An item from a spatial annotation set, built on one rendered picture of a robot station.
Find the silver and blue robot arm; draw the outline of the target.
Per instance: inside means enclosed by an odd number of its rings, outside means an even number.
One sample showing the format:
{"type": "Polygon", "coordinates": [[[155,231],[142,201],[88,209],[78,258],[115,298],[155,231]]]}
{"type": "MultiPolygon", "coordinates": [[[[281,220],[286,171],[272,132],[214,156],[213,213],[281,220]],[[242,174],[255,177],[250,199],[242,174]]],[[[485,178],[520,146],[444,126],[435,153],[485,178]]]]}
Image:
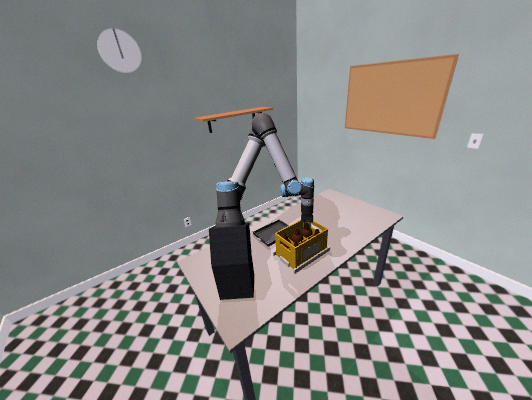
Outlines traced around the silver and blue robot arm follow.
{"type": "Polygon", "coordinates": [[[303,199],[312,199],[314,197],[314,180],[312,178],[303,178],[301,182],[298,181],[278,139],[273,120],[268,114],[259,113],[253,118],[252,129],[248,139],[247,146],[232,177],[227,182],[218,182],[219,184],[216,184],[218,204],[216,227],[245,225],[240,209],[240,201],[246,189],[247,178],[261,148],[264,146],[267,147],[284,183],[281,185],[281,196],[301,195],[303,199]]]}

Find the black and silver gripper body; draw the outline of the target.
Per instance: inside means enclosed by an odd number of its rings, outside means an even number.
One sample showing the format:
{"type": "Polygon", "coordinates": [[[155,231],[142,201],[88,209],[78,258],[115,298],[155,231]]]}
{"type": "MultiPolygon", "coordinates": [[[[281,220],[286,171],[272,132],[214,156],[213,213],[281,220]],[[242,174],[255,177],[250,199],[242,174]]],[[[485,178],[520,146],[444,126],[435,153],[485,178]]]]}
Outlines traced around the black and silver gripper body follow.
{"type": "Polygon", "coordinates": [[[301,197],[301,222],[313,222],[314,197],[303,199],[301,197]]]}

